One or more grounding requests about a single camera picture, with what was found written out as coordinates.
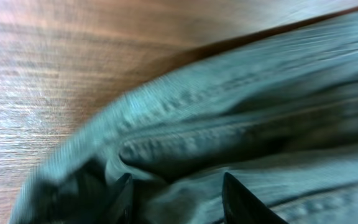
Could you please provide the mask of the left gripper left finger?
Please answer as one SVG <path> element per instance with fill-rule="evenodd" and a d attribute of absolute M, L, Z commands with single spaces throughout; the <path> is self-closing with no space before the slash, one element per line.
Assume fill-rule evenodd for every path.
<path fill-rule="evenodd" d="M 134 201 L 132 175 L 125 173 L 109 188 L 107 204 L 99 222 L 102 224 L 130 224 Z"/>

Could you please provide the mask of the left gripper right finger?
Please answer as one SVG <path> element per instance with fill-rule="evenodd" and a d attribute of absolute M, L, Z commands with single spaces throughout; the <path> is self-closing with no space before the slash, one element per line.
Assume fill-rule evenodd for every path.
<path fill-rule="evenodd" d="M 223 178 L 222 200 L 225 224 L 287 224 L 228 172 Z"/>

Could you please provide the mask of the light blue denim shorts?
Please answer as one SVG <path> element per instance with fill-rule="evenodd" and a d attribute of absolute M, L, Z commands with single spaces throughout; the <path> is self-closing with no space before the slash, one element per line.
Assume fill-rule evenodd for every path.
<path fill-rule="evenodd" d="M 11 223 L 222 223 L 225 173 L 287 223 L 358 223 L 358 11 L 174 70 L 90 119 L 24 182 Z"/>

